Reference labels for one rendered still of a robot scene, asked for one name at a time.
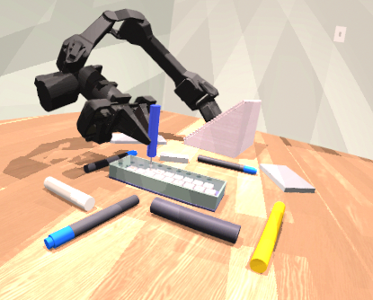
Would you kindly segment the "yellow cylinder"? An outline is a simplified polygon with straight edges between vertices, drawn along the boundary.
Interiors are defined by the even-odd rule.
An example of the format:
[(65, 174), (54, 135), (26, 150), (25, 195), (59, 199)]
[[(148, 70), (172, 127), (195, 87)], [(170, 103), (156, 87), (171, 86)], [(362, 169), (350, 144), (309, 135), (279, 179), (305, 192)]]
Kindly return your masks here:
[(254, 272), (263, 273), (266, 271), (280, 230), (284, 212), (284, 203), (279, 201), (274, 204), (261, 239), (258, 242), (257, 248), (249, 264)]

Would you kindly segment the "white cylinder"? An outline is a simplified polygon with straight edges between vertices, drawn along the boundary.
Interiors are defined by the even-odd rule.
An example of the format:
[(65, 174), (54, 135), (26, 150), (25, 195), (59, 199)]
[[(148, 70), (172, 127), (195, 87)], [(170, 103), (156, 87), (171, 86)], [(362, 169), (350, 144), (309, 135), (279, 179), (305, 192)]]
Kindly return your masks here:
[(53, 177), (48, 177), (43, 183), (44, 187), (53, 191), (60, 197), (74, 203), (86, 211), (93, 209), (95, 199), (83, 192), (76, 190)]

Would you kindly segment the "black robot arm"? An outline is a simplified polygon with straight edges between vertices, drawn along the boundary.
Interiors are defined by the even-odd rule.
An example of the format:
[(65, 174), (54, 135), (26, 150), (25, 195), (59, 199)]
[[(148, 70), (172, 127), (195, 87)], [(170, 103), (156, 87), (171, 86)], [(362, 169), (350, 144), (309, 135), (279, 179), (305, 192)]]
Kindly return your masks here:
[[(120, 21), (124, 21), (120, 30), (114, 30), (112, 26)], [(105, 78), (102, 76), (102, 65), (84, 65), (106, 33), (111, 33), (115, 39), (139, 45), (147, 52), (174, 81), (175, 94), (191, 110), (199, 110), (206, 123), (222, 114), (214, 100), (219, 95), (218, 90), (198, 74), (187, 71), (156, 39), (144, 14), (131, 9), (105, 11), (86, 31), (74, 34), (63, 42), (56, 62), (59, 72), (35, 76), (34, 84), (42, 109), (52, 112), (76, 102), (79, 93), (86, 98), (92, 83)]]

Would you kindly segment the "blue stylus with silver tip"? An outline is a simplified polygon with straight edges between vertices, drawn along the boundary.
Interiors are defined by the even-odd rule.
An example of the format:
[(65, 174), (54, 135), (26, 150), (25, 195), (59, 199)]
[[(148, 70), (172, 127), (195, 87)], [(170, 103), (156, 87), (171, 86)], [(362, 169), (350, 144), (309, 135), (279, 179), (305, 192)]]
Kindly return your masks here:
[(152, 157), (156, 157), (157, 149), (157, 138), (158, 138), (158, 127), (159, 127), (159, 116), (160, 116), (160, 106), (151, 105), (150, 107), (150, 119), (148, 121), (148, 132), (151, 142), (147, 146), (147, 157), (150, 157), (149, 164), (152, 164)]

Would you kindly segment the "dark grey cylinder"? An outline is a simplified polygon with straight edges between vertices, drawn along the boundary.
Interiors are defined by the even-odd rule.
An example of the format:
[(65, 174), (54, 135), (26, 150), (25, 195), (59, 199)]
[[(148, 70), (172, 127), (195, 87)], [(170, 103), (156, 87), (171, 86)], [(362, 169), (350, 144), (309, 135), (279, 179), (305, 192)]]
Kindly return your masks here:
[(203, 212), (155, 197), (150, 212), (179, 225), (185, 225), (201, 233), (209, 234), (226, 242), (236, 244), (241, 226)]

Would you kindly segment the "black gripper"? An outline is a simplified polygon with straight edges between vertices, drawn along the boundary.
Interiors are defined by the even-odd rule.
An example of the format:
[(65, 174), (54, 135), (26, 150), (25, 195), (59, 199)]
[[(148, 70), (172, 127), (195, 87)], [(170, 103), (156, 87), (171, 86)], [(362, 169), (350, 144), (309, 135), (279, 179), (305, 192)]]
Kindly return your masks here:
[(148, 146), (151, 142), (148, 132), (150, 107), (157, 100), (151, 95), (137, 97), (121, 93), (116, 82), (101, 78), (92, 83), (86, 93), (86, 102), (76, 121), (76, 128), (84, 137), (96, 135), (94, 122), (105, 122), (104, 134), (123, 133)]

